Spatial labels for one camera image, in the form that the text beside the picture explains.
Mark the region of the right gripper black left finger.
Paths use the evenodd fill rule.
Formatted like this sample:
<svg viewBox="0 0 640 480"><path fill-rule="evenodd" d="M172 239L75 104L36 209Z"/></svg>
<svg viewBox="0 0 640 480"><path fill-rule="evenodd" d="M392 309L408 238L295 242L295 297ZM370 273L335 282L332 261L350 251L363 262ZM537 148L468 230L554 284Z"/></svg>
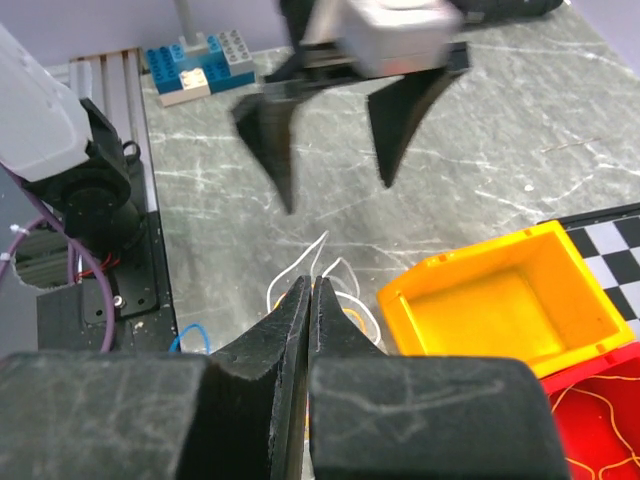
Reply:
<svg viewBox="0 0 640 480"><path fill-rule="evenodd" d="M1 363L5 479L297 479L311 280L212 355L21 353Z"/></svg>

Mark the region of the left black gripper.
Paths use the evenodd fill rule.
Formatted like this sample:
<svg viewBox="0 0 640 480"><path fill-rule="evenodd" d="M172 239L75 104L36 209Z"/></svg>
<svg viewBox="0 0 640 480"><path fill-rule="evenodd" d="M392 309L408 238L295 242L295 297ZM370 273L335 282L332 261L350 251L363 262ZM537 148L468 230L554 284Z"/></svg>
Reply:
<svg viewBox="0 0 640 480"><path fill-rule="evenodd" d="M291 121L305 97L351 79L401 79L367 100L377 167L386 188L424 116L468 67L447 68L464 23L451 1L281 1L293 54L261 93L232 109L239 138L295 212Z"/></svg>

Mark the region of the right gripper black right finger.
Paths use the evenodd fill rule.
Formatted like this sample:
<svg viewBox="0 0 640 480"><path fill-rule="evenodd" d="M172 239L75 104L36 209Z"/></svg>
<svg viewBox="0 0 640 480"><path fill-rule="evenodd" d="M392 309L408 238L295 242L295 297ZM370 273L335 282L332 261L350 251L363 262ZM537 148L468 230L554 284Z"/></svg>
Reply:
<svg viewBox="0 0 640 480"><path fill-rule="evenodd" d="M310 314L310 454L319 479L566 479L547 396L513 358L393 356L330 281Z"/></svg>

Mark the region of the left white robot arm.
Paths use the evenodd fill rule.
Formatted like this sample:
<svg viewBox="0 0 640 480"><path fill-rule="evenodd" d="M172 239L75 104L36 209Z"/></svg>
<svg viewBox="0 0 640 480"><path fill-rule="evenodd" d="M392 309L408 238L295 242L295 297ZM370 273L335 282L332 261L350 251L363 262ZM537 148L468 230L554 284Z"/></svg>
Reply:
<svg viewBox="0 0 640 480"><path fill-rule="evenodd" d="M293 48L232 115L239 138L293 213L291 124L326 90L389 78L366 100L377 168L391 187L428 110L470 67L461 30L539 18L557 1L282 1Z"/></svg>

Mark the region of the blue white brick stack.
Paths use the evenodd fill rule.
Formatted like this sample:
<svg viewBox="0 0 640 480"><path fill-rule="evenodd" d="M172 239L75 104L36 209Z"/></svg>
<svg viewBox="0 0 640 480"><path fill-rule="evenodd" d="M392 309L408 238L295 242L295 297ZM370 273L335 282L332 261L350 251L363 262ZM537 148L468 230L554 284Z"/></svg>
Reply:
<svg viewBox="0 0 640 480"><path fill-rule="evenodd" d="M238 30L198 38L204 42L204 51L198 54L187 50L184 39L145 52L162 106L205 98L256 81L253 57Z"/></svg>

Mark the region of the yellow plastic bin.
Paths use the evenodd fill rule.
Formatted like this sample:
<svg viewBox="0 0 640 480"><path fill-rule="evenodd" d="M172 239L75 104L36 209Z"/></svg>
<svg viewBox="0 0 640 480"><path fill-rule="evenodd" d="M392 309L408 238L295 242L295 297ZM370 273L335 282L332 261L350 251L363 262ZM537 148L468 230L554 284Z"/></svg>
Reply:
<svg viewBox="0 0 640 480"><path fill-rule="evenodd" d="M634 340L557 221L426 258L377 301L403 355L515 358L540 378Z"/></svg>

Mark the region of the red plastic bin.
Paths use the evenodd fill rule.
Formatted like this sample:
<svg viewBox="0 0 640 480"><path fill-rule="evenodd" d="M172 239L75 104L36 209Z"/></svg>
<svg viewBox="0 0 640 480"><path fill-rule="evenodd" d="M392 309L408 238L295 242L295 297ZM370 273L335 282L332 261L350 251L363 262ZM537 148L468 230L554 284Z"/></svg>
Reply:
<svg viewBox="0 0 640 480"><path fill-rule="evenodd" d="M541 380L573 479L639 477L639 344Z"/></svg>

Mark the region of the black white chessboard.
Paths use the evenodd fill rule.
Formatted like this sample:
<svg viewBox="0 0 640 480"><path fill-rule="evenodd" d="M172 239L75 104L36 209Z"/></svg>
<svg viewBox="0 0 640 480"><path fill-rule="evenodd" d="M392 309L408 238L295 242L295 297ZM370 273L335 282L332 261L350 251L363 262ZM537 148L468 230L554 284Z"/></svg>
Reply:
<svg viewBox="0 0 640 480"><path fill-rule="evenodd" d="M600 286L639 332L639 205L622 205L557 219Z"/></svg>

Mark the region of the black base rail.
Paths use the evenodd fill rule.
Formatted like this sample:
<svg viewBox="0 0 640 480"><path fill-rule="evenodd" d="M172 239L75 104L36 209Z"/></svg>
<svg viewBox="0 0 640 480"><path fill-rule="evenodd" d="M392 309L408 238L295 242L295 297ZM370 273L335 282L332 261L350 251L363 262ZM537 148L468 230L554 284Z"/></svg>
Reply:
<svg viewBox="0 0 640 480"><path fill-rule="evenodd" d="M140 151L126 156L131 200L141 214L138 236L119 250L100 257L113 293L114 351L165 352L176 336L168 266L158 211L148 211L146 182ZM106 331L106 308L99 282L82 267L83 276L68 287L37 298L38 348L41 350L95 350Z"/></svg>

